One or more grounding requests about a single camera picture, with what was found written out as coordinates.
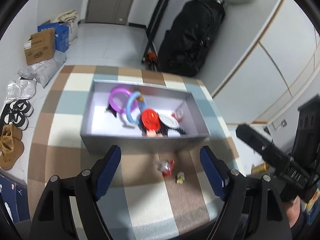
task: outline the brown boot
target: brown boot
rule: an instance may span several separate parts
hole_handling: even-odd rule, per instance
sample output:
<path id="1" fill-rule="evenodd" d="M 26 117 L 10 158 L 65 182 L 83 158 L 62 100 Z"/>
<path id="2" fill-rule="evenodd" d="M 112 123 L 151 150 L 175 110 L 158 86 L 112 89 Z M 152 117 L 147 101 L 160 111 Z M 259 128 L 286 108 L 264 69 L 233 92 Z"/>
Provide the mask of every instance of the brown boot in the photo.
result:
<path id="1" fill-rule="evenodd" d="M 2 129 L 1 137 L 3 136 L 12 136 L 21 141 L 22 131 L 14 126 L 13 124 L 4 125 Z"/>
<path id="2" fill-rule="evenodd" d="M 3 136 L 0 140 L 0 167 L 9 171 L 24 151 L 23 142 L 13 136 Z"/>

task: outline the plastic bag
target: plastic bag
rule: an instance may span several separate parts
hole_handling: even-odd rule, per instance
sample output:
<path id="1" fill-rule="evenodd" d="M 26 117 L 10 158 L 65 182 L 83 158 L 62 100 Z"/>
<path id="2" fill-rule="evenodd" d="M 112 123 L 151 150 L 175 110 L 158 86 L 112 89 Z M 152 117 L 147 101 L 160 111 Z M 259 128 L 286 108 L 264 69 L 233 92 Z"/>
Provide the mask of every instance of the plastic bag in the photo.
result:
<path id="1" fill-rule="evenodd" d="M 61 68 L 66 58 L 67 55 L 64 52 L 56 50 L 52 59 L 44 60 L 30 66 L 22 66 L 18 70 L 18 75 L 29 80 L 35 78 L 44 88 Z"/>
<path id="2" fill-rule="evenodd" d="M 32 98 L 36 93 L 35 80 L 12 80 L 7 88 L 5 103 L 9 104 L 19 99 Z"/>
<path id="3" fill-rule="evenodd" d="M 69 27 L 69 45 L 75 43 L 78 37 L 78 22 L 80 21 L 79 15 L 76 10 L 71 10 L 60 14 L 52 22 L 62 23 L 62 25 Z"/>

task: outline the black bag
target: black bag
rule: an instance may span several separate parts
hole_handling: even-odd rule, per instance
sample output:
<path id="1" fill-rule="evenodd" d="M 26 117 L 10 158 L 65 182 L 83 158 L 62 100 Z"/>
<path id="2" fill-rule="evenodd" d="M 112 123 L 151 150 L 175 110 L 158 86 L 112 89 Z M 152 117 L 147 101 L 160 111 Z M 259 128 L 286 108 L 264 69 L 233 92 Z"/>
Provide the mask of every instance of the black bag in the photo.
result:
<path id="1" fill-rule="evenodd" d="M 193 77 L 205 62 L 225 16 L 215 0 L 187 2 L 167 31 L 158 53 L 158 70 Z"/>

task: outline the cabinet door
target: cabinet door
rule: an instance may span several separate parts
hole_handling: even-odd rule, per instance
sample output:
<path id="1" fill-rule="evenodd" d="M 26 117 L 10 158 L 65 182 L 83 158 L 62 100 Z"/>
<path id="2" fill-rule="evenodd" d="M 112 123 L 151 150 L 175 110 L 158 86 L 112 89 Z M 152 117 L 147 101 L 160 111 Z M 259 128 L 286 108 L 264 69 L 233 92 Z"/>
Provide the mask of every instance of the cabinet door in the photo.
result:
<path id="1" fill-rule="evenodd" d="M 258 45 L 214 101 L 226 123 L 251 123 L 286 91 L 275 65 Z"/>
<path id="2" fill-rule="evenodd" d="M 317 40 L 317 50 L 315 53 L 315 69 L 316 69 L 320 62 L 320 35 L 316 30 L 315 30 L 315 34 L 316 34 L 316 40 Z"/>
<path id="3" fill-rule="evenodd" d="M 284 0 L 260 42 L 289 87 L 306 68 L 316 50 L 314 27 L 294 0 Z"/>

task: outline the blue ring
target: blue ring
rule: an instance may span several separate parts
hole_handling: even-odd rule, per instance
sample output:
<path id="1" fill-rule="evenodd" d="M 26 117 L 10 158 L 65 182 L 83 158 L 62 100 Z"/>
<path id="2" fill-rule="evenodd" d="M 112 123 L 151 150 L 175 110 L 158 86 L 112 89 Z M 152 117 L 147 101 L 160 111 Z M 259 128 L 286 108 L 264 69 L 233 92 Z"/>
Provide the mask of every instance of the blue ring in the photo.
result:
<path id="1" fill-rule="evenodd" d="M 127 105 L 125 107 L 125 114 L 127 116 L 128 122 L 135 124 L 135 125 L 139 125 L 140 124 L 140 118 L 138 117 L 137 120 L 133 120 L 132 116 L 131 116 L 131 105 L 133 104 L 133 102 L 139 98 L 141 96 L 139 91 L 135 91 L 132 93 L 132 95 L 129 97 L 128 101 L 127 101 Z M 138 102 L 139 105 L 139 109 L 140 112 L 142 113 L 142 111 L 144 111 L 147 107 L 146 101 L 143 100 L 142 102 Z"/>

